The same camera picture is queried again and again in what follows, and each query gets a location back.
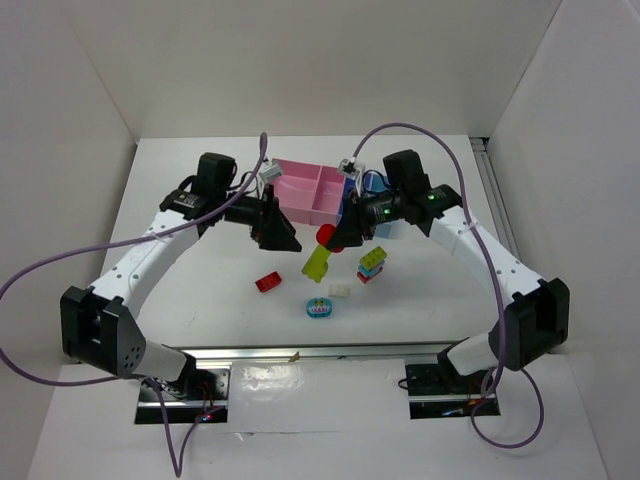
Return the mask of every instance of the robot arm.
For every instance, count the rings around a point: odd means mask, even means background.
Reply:
[[[343,216],[327,248],[360,246],[375,226],[404,219],[448,250],[493,294],[480,247],[467,224],[462,199],[448,185],[432,188],[416,152],[407,150],[384,159],[391,188],[369,197],[357,192],[343,199]],[[505,306],[507,350],[505,366],[520,370],[567,338],[569,290],[559,279],[545,281],[513,257],[472,218],[494,261]],[[487,333],[454,344],[438,355],[445,380],[454,383],[497,364],[498,325]]]
[[[235,176],[235,160],[205,154],[198,174],[160,205],[145,235],[157,237],[131,248],[88,288],[70,287],[60,301],[64,352],[120,378],[154,377],[178,393],[200,384],[215,385],[208,371],[198,370],[191,355],[147,340],[136,318],[145,300],[173,263],[220,219],[251,227],[251,238],[264,250],[299,252],[295,230],[282,214],[273,187],[260,199],[242,197],[220,216],[197,220],[224,203]],[[163,231],[190,226],[158,237]]]

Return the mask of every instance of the white enclosure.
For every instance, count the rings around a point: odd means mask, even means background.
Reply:
[[[0,29],[0,281],[111,236],[142,138],[490,137],[519,253],[571,289],[562,353],[607,474],[637,474],[640,0],[2,0]],[[60,294],[103,257],[2,299],[16,363],[57,378]],[[0,382],[0,477],[22,479],[53,389]]]

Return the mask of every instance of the white table surface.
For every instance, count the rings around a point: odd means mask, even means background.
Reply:
[[[466,136],[444,136],[458,156],[470,205],[492,233],[495,227]],[[268,155],[315,164],[337,165],[353,152],[359,137],[272,137]],[[432,184],[458,183],[450,159],[430,139],[377,136],[360,160],[382,169],[382,158],[411,148],[422,158]],[[204,152],[236,158],[239,172],[255,165],[258,139],[178,138],[140,141],[113,231],[113,240],[138,236],[158,204],[178,183],[194,174]],[[416,227],[396,222],[399,238],[375,239],[329,260],[329,273],[316,284],[300,273],[316,246],[317,227],[294,224],[302,253],[260,251],[243,225],[221,222],[186,252],[156,286],[138,323],[147,338],[173,346],[301,345],[456,340],[490,329],[494,300],[458,262],[424,238]],[[389,254],[384,272],[363,285],[356,278],[362,255],[381,245]],[[110,268],[123,250],[108,253]],[[267,294],[254,282],[278,271],[280,287]],[[305,313],[309,298],[326,296],[329,284],[347,283],[351,297],[336,301],[333,316],[313,320]]]
[[[286,389],[278,389],[276,381],[252,390],[255,376],[232,374],[229,423],[198,427],[182,478],[607,478],[563,356],[542,357],[529,368],[545,400],[546,423],[533,444],[517,451],[482,442],[468,418],[409,420],[406,392],[396,385],[402,370],[397,362],[280,364],[292,374],[278,378],[305,380]],[[92,367],[71,365],[60,379],[97,376],[101,372]],[[238,392],[248,393],[241,395],[246,404],[236,398]],[[265,402],[270,392],[278,398]],[[29,480],[174,478],[162,426],[133,423],[137,394],[137,383],[127,381],[57,388]],[[503,442],[529,435],[538,412],[524,376],[506,372],[498,398],[502,415],[480,418],[483,431]],[[176,443],[186,430],[186,425],[172,426]]]

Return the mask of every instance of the pink divided tray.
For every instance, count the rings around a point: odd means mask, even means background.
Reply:
[[[346,178],[337,167],[277,160],[283,175],[273,182],[282,213],[307,225],[338,223]]]

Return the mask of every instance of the yellow-green lego brick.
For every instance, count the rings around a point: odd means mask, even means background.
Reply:
[[[307,260],[307,263],[302,267],[302,273],[316,283],[320,283],[329,270],[327,260],[330,256],[330,250],[327,250],[322,245],[318,245],[309,257],[309,260]]]
[[[371,270],[385,258],[387,258],[387,252],[382,247],[376,247],[360,259],[360,265]]]

